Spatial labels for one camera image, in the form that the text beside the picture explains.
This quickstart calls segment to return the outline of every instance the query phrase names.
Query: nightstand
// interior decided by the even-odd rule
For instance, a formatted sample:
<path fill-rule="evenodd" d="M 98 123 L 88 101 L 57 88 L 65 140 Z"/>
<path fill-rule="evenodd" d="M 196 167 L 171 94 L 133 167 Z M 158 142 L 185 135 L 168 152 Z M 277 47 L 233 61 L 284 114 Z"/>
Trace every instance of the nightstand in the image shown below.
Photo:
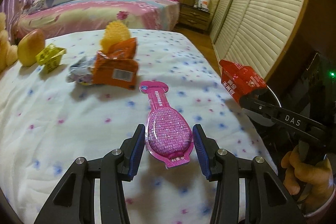
<path fill-rule="evenodd" d="M 206 31 L 210 24 L 210 13 L 192 6 L 181 5 L 180 19 L 178 22 Z"/>

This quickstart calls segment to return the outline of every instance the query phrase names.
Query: yellow bumpy object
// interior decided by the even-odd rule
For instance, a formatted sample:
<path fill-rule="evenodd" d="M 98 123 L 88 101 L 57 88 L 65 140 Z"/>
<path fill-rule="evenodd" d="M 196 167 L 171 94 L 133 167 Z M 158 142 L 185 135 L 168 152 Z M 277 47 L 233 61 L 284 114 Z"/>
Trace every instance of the yellow bumpy object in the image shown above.
<path fill-rule="evenodd" d="M 105 28 L 103 38 L 100 40 L 102 52 L 107 53 L 111 45 L 131 38 L 131 34 L 120 20 L 112 21 Z"/>
<path fill-rule="evenodd" d="M 44 69 L 49 73 L 59 66 L 62 55 L 66 53 L 67 50 L 65 48 L 50 44 L 36 56 L 36 60 L 40 66 L 44 65 Z"/>

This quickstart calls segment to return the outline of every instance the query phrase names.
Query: wardrobe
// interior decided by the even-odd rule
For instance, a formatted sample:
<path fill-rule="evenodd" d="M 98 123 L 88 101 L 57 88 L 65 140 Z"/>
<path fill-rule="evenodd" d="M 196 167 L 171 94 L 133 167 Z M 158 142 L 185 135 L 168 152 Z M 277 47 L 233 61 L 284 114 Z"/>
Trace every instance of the wardrobe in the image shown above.
<path fill-rule="evenodd" d="M 305 0 L 220 0 L 210 37 L 218 60 L 255 69 L 265 80 L 295 35 Z"/>

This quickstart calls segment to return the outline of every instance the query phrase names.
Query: pink lollipop-shaped package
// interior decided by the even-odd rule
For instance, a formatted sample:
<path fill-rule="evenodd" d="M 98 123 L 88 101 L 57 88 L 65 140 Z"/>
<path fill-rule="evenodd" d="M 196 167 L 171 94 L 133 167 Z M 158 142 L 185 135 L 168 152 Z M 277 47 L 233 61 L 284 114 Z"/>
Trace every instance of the pink lollipop-shaped package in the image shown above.
<path fill-rule="evenodd" d="M 194 148 L 193 133 L 182 115 L 170 107 L 165 93 L 168 86 L 162 82 L 143 81 L 140 91 L 148 95 L 151 112 L 146 123 L 147 150 L 166 168 L 187 164 Z"/>

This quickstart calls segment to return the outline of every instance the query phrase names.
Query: metal screw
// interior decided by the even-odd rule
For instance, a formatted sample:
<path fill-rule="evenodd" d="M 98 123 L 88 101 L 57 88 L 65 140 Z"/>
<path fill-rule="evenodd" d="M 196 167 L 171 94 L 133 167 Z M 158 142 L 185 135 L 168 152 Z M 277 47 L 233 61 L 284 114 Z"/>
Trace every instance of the metal screw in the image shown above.
<path fill-rule="evenodd" d="M 221 156 L 225 156 L 227 154 L 227 151 L 225 149 L 218 149 L 217 153 L 220 154 Z"/>
<path fill-rule="evenodd" d="M 119 148 L 112 150 L 112 154 L 118 156 L 121 154 L 121 150 Z"/>
<path fill-rule="evenodd" d="M 76 158 L 76 163 L 77 164 L 82 164 L 85 161 L 83 157 Z"/>
<path fill-rule="evenodd" d="M 259 164 L 262 164 L 265 162 L 265 159 L 263 157 L 258 156 L 255 158 L 255 161 Z"/>

